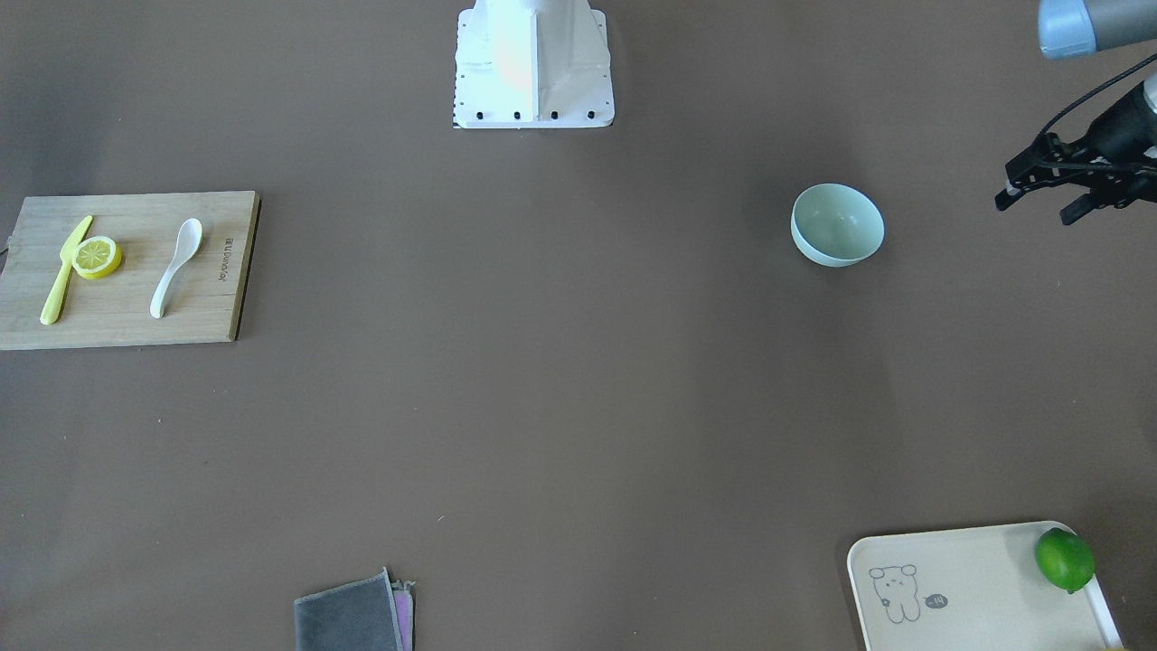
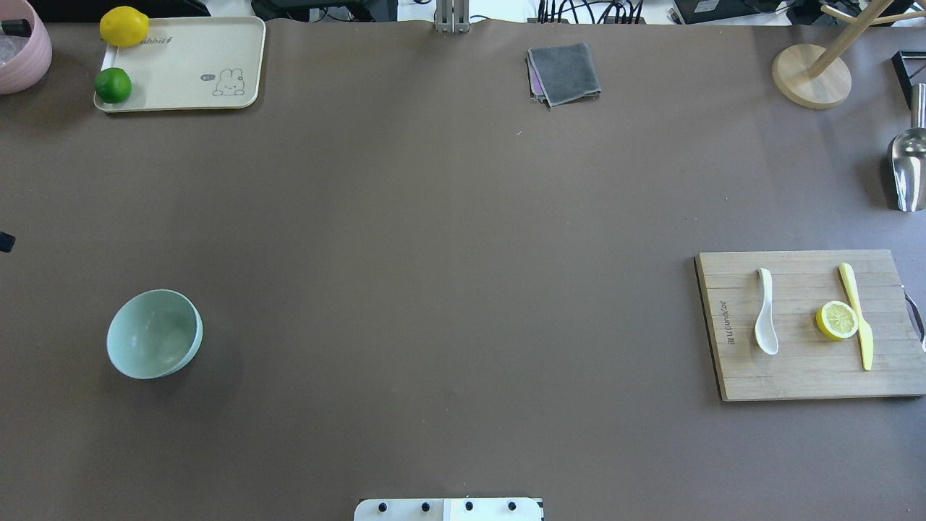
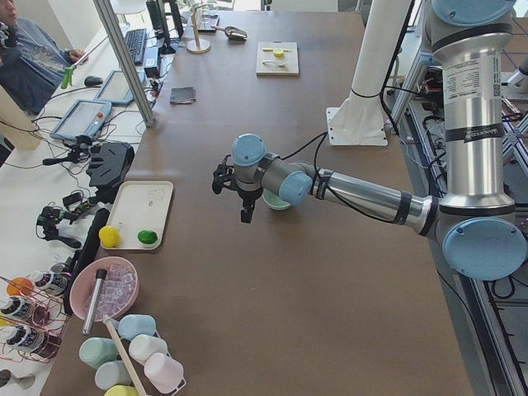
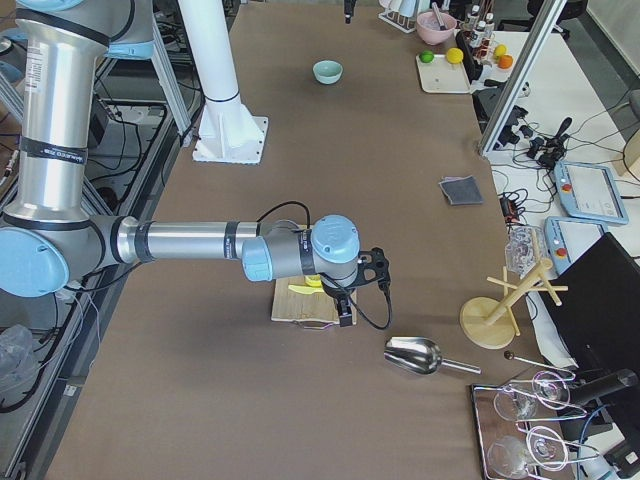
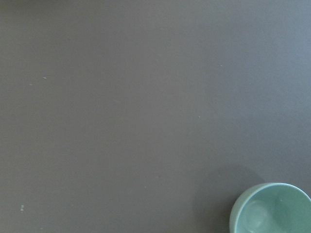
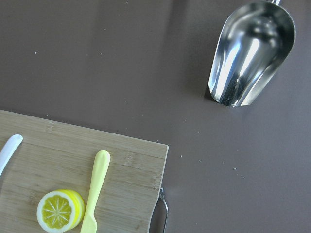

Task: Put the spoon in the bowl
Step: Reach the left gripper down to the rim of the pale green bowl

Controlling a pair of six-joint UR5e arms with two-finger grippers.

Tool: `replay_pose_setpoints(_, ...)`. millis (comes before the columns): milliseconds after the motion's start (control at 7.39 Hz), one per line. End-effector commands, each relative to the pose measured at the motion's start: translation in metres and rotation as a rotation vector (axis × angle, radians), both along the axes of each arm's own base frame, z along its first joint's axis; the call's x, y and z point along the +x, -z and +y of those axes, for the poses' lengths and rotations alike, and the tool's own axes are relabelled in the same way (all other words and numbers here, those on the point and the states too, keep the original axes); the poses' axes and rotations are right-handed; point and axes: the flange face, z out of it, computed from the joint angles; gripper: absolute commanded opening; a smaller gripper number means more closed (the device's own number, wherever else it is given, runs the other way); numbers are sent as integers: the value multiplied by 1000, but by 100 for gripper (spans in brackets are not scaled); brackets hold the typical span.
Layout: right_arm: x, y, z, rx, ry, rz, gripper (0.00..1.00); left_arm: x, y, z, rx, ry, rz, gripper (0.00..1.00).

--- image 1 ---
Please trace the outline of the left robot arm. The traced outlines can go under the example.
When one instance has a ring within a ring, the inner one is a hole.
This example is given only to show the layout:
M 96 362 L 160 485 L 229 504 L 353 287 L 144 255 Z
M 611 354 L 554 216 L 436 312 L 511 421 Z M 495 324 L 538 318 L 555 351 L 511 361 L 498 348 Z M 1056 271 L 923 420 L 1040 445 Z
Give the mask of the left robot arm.
M 1152 1 L 1041 1 L 1038 12 L 1041 53 L 1062 61 L 1100 51 L 1123 49 L 1156 37 Z M 1096 86 L 1057 112 L 1005 165 L 1005 186 L 994 197 L 1003 212 L 1026 193 L 1071 184 L 1085 193 L 1059 210 L 1063 225 L 1074 225 L 1093 210 L 1127 209 L 1156 201 L 1156 77 L 1132 87 L 1111 108 L 1088 124 L 1083 136 L 1067 143 L 1053 127 L 1086 99 L 1152 65 L 1145 57 L 1115 77 Z

